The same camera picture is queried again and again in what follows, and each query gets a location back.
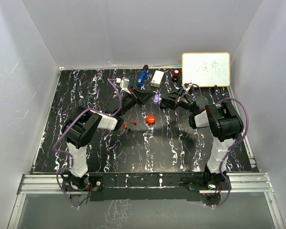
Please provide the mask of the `purple earbud case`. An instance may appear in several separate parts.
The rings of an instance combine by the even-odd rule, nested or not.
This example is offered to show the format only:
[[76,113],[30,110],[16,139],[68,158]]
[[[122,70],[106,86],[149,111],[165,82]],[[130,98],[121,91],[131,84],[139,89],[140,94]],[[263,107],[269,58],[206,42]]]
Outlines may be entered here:
[[153,98],[153,102],[154,102],[155,104],[160,103],[161,100],[162,100],[161,94],[156,94],[156,95],[154,96],[154,98]]

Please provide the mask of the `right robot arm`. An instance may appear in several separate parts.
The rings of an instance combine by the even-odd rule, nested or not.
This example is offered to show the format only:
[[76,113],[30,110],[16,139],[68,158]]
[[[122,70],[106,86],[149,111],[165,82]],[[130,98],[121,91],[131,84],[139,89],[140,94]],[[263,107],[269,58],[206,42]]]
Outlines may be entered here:
[[191,100],[187,96],[190,87],[184,85],[177,91],[160,95],[160,107],[176,110],[181,107],[189,112],[189,125],[193,129],[209,127],[213,146],[204,172],[195,179],[182,178],[186,186],[214,189],[225,182],[227,154],[242,133],[244,123],[230,99],[210,104],[203,95]]

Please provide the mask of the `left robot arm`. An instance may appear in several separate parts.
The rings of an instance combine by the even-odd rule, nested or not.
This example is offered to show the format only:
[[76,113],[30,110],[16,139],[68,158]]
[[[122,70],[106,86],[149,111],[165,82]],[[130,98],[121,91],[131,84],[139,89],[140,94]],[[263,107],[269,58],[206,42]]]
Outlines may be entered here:
[[106,113],[79,106],[64,127],[63,133],[70,154],[70,168],[62,172],[62,179],[74,189],[85,190],[89,184],[87,148],[96,130],[117,131],[123,124],[121,116],[136,105],[145,105],[154,94],[151,90],[131,87],[120,98],[118,107],[109,107]]

